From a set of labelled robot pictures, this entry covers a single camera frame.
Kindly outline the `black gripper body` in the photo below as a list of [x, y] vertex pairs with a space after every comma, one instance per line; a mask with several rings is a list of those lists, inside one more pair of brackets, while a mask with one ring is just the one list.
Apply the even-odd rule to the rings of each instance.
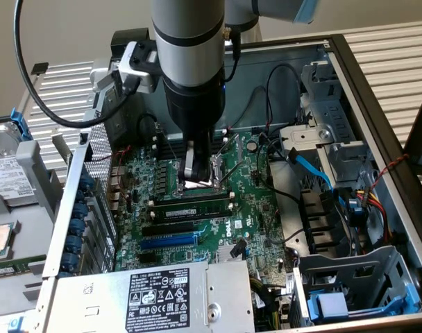
[[210, 177], [211, 142], [215, 124], [226, 103], [222, 78], [195, 87], [163, 79], [171, 119], [181, 129], [185, 156], [180, 163], [181, 180], [206, 181]]

